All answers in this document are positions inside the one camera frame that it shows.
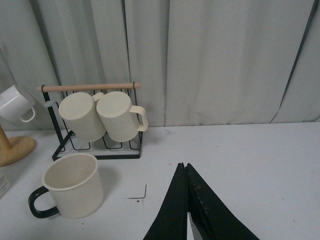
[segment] curtain fold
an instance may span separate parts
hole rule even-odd
[[[273,123],[320,121],[320,13],[315,12],[290,85]]]
[[[5,130],[52,129],[36,92],[43,84],[129,82],[141,83],[137,100],[150,126],[316,121],[319,13],[280,107],[312,5],[0,1],[0,91],[18,84],[37,102],[35,120],[0,123]]]
[[[166,125],[269,123],[312,3],[170,1]]]

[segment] white container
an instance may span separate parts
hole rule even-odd
[[[132,105],[130,97],[121,91],[102,96],[96,105],[96,111],[108,136],[116,142],[129,141],[139,131],[144,132],[148,128],[146,110]],[[139,124],[137,114],[142,116],[142,124]]]
[[[98,160],[87,153],[74,153],[56,160],[43,174],[42,184],[28,201],[37,218],[57,213],[68,219],[83,218],[96,211],[104,198]],[[35,208],[35,201],[47,191],[56,207],[39,211]]]
[[[0,198],[8,191],[10,183],[2,170],[0,169]]]

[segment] white mug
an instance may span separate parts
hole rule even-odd
[[[35,104],[36,101],[26,90],[18,85],[12,85],[0,94],[0,116],[8,121],[16,122],[20,119],[28,123],[36,116]],[[30,109],[33,112],[32,117],[22,118]]]
[[[126,142],[133,139],[139,131],[148,128],[146,110],[141,106],[132,105],[130,97],[121,91],[113,91],[100,97],[96,111],[108,133],[116,142]],[[137,114],[142,116],[139,124]]]
[[[29,208],[36,218],[47,218],[57,213],[68,219],[84,218],[95,212],[103,202],[98,160],[87,153],[64,156],[46,170],[43,186],[28,199]],[[49,191],[56,207],[37,210],[35,201]]]
[[[62,100],[59,106],[59,114],[76,136],[87,142],[100,139],[106,129],[96,111],[97,93],[93,98],[85,92],[76,92]]]

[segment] wooden dowel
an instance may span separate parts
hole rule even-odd
[[[2,128],[1,124],[0,124],[0,148],[3,151],[8,151],[12,149],[12,146],[5,134],[4,129]]]
[[[63,85],[63,86],[39,86],[38,92],[67,92],[67,91],[90,91],[90,90],[110,90],[110,89],[139,89],[140,83],[107,83],[92,85]]]

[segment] white table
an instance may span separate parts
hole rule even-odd
[[[30,136],[33,152],[2,167],[12,186],[0,199],[0,239],[142,240],[178,163],[191,163],[231,212],[261,240],[320,239],[320,123],[150,127],[140,159],[99,160],[106,197],[82,219],[35,218],[28,197],[59,145],[54,131]],[[147,185],[146,198],[143,197]],[[54,205],[49,194],[41,210]]]

